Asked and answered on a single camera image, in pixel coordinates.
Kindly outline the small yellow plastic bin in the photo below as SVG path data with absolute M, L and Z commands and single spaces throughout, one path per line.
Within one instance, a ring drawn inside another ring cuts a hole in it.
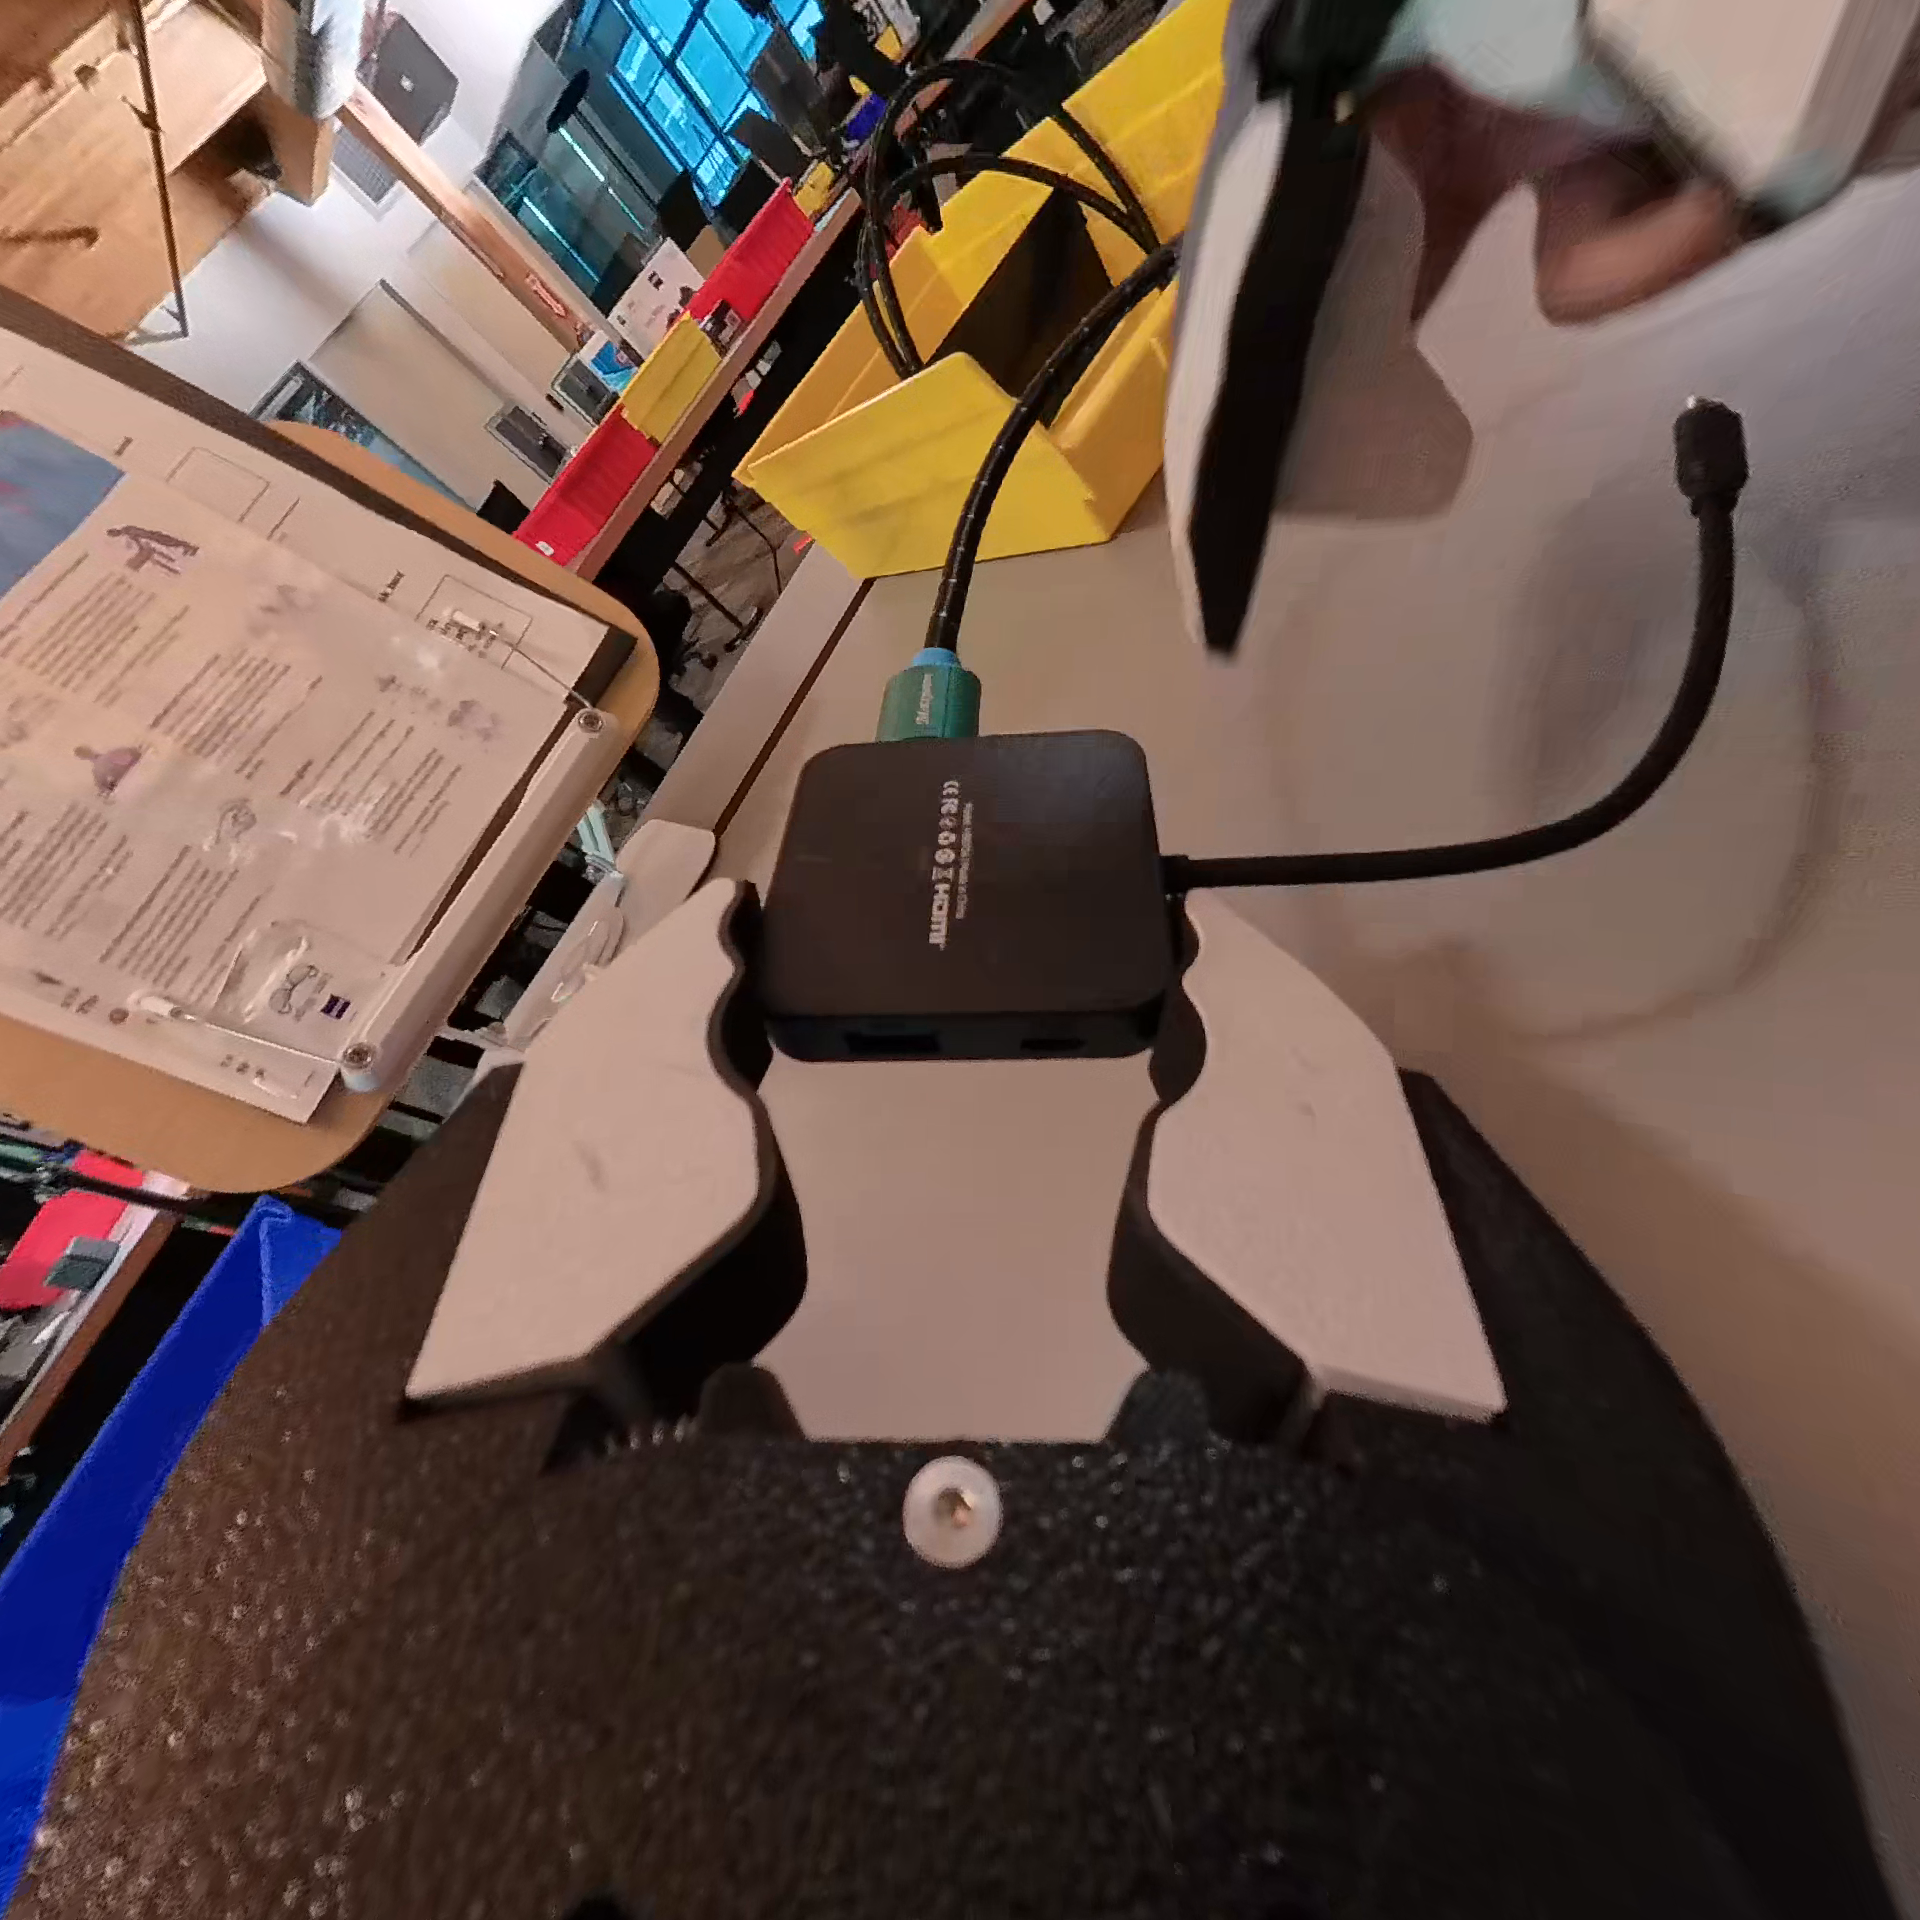
M 663 445 L 725 362 L 707 326 L 680 316 L 661 346 L 632 376 L 619 414 L 655 445 Z

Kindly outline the red plastic bin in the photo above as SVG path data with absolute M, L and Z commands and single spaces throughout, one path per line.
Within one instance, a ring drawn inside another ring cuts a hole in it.
M 795 185 L 783 180 L 684 302 L 684 316 L 707 323 L 725 307 L 731 318 L 755 323 L 812 236 L 813 222 L 799 202 Z
M 659 445 L 618 401 L 515 530 L 538 555 L 575 568 L 639 488 Z

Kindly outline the beige desk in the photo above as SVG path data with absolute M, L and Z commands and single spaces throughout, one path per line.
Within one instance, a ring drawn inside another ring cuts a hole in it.
M 1664 793 L 1481 881 L 1243 897 L 1431 1072 L 1664 1345 L 1804 1594 L 1891 1832 L 1916 1825 L 1916 171 L 1631 318 L 1547 329 L 1530 205 L 1424 347 L 1444 513 L 1280 529 L 1234 661 L 1155 493 L 979 571 L 993 729 L 1117 729 L 1170 851 L 1405 849 L 1621 778 L 1689 642 L 1671 418 L 1745 417 L 1735 642 Z

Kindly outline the wooden wall shelf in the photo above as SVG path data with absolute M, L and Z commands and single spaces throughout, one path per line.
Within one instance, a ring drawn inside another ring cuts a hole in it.
M 123 346 L 267 197 L 311 204 L 337 124 L 282 97 L 265 4 L 2 4 L 2 286 Z

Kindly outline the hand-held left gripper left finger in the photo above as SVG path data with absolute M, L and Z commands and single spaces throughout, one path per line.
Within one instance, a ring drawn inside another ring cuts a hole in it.
M 762 1104 L 760 917 L 748 883 L 709 881 L 530 1048 L 407 1401 L 700 1405 L 794 1320 L 808 1250 Z

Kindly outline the blue plastic bin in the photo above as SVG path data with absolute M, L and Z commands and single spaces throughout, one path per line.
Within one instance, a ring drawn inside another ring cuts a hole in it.
M 25 1872 L 82 1670 L 149 1516 L 237 1364 L 343 1232 L 275 1198 L 159 1332 L 2 1574 L 2 1901 Z

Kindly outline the white clamp bar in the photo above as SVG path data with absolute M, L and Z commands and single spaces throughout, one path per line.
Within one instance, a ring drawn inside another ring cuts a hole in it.
M 611 710 L 578 706 L 572 713 L 432 928 L 352 1024 L 338 1069 L 345 1093 L 401 1085 L 563 853 L 625 746 Z

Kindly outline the person's right hand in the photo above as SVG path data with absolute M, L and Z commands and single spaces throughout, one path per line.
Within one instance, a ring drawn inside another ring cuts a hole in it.
M 1367 129 L 1421 205 L 1416 320 L 1434 309 L 1477 232 L 1520 190 L 1537 204 L 1533 305 L 1552 326 L 1586 326 L 1663 297 L 1745 241 L 1737 197 L 1676 169 L 1653 141 L 1492 102 L 1437 68 L 1384 83 L 1367 100 Z

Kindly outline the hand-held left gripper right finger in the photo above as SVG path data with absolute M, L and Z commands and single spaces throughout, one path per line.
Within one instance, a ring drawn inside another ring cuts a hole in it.
M 1188 897 L 1111 1246 L 1114 1320 L 1211 1427 L 1328 1401 L 1488 1425 L 1504 1381 L 1401 1074 L 1228 906 Z

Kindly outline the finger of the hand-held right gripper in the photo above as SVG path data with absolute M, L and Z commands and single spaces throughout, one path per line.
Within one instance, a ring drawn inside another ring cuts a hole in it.
M 1349 250 L 1367 136 L 1333 99 L 1250 102 L 1217 130 L 1181 242 L 1163 477 L 1192 634 L 1232 656 Z

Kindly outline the black square hub adapter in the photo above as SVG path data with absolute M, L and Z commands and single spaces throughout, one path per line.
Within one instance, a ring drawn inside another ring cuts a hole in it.
M 801 770 L 752 987 L 803 1062 L 1129 1058 L 1178 958 L 1129 736 L 874 740 Z

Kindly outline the large yellow plastic bin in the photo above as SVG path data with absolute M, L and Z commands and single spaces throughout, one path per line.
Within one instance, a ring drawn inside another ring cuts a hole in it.
M 1165 11 L 1069 97 L 1156 245 L 1186 229 L 1225 90 L 1231 4 Z M 891 258 L 922 371 L 900 378 L 865 307 L 752 445 L 740 477 L 850 574 L 945 565 L 977 474 L 1055 349 L 1146 250 L 1064 188 L 985 173 Z M 1128 314 L 1031 430 L 980 558 L 1104 545 L 1161 472 L 1176 288 Z

